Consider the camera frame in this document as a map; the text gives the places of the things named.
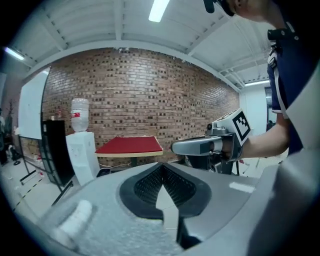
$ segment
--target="black cabinet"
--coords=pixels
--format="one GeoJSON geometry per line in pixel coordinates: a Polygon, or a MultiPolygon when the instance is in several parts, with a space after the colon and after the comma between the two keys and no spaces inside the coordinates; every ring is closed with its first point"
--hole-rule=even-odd
{"type": "Polygon", "coordinates": [[[65,121],[42,122],[39,148],[50,181],[64,187],[75,175],[67,148],[65,121]]]}

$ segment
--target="person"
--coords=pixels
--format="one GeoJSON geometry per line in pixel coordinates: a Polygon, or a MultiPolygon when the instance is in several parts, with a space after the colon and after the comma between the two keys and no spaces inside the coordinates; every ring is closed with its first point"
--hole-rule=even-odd
{"type": "MultiPolygon", "coordinates": [[[[288,147],[289,154],[300,151],[303,145],[286,115],[286,109],[303,90],[319,61],[319,47],[310,23],[310,19],[317,17],[311,13],[317,8],[288,0],[217,1],[229,16],[267,22],[275,28],[267,32],[271,42],[267,72],[272,90],[272,111],[277,115],[276,124],[264,134],[250,136],[239,159],[272,157],[288,147]]],[[[231,143],[225,141],[222,151],[228,156],[231,143]]]]}

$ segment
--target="table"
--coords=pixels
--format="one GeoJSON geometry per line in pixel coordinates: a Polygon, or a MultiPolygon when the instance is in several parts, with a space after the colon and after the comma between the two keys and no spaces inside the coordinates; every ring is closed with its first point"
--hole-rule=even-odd
{"type": "Polygon", "coordinates": [[[114,137],[96,152],[100,158],[131,158],[131,166],[138,164],[137,158],[163,155],[164,150],[155,136],[114,137]]]}

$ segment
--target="floor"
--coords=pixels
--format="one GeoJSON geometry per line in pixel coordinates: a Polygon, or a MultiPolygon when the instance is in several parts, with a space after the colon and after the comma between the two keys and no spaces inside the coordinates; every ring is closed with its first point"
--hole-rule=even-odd
{"type": "MultiPolygon", "coordinates": [[[[16,166],[13,161],[10,161],[1,167],[1,185],[11,209],[36,223],[60,195],[60,190],[49,181],[46,174],[41,177],[40,169],[29,163],[26,164],[29,172],[37,171],[23,181],[24,185],[21,184],[20,179],[28,172],[22,160],[16,166]]],[[[70,187],[63,197],[70,195],[80,186],[75,176],[72,181],[73,187],[70,187]]]]}
{"type": "MultiPolygon", "coordinates": [[[[239,173],[241,176],[260,178],[265,167],[277,165],[286,158],[287,154],[288,152],[275,157],[244,159],[244,163],[239,164],[239,173]]],[[[28,163],[27,166],[30,172],[36,169],[28,163]]],[[[36,170],[37,172],[27,178],[24,185],[21,185],[20,179],[27,175],[23,162],[14,166],[11,161],[1,167],[2,188],[11,208],[34,223],[51,207],[60,194],[58,187],[51,183],[46,176],[42,178],[39,170],[36,170]]],[[[232,172],[237,172],[235,164],[232,172]]],[[[72,181],[74,186],[69,188],[63,197],[67,197],[80,187],[75,176],[72,181]]],[[[158,194],[156,208],[163,211],[164,230],[172,236],[172,239],[176,240],[179,210],[163,186],[158,194]]]]}

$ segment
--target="water bottle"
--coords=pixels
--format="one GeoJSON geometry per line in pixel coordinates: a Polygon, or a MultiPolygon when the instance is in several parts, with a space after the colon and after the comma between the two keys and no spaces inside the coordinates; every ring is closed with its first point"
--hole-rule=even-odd
{"type": "Polygon", "coordinates": [[[71,125],[76,133],[85,132],[89,126],[89,101],[74,98],[71,102],[71,125]]]}

